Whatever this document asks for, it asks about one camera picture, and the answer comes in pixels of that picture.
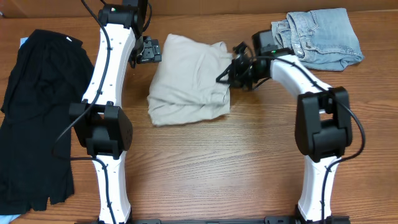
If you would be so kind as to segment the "beige khaki shorts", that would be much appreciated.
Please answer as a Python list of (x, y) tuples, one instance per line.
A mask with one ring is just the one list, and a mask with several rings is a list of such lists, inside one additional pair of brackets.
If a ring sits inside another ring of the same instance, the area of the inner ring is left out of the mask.
[(229, 85), (216, 78), (232, 59), (223, 41), (204, 44), (169, 34), (147, 97), (152, 124), (196, 123), (228, 114)]

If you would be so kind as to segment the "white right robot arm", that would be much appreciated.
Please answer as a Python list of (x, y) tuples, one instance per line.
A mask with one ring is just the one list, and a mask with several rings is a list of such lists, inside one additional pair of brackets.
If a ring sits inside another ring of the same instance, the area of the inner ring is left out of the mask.
[(349, 223), (332, 215), (330, 200), (339, 161), (352, 143), (348, 92), (315, 77), (290, 48), (276, 46), (272, 32), (252, 36), (233, 47), (235, 58), (216, 82), (254, 90), (265, 81), (279, 82), (296, 100), (295, 142), (304, 156), (303, 187), (295, 214), (265, 217), (265, 223)]

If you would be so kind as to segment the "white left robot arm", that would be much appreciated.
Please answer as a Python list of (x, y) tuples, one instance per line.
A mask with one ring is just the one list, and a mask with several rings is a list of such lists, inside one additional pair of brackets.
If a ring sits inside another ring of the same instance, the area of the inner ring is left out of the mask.
[(159, 42), (144, 35), (152, 17), (148, 1), (104, 4), (93, 16), (100, 26), (100, 45), (90, 84), (81, 102), (69, 109), (71, 127), (87, 151), (98, 180), (100, 213), (97, 223), (132, 223), (127, 197), (125, 161), (133, 127), (122, 109), (128, 67), (159, 63)]

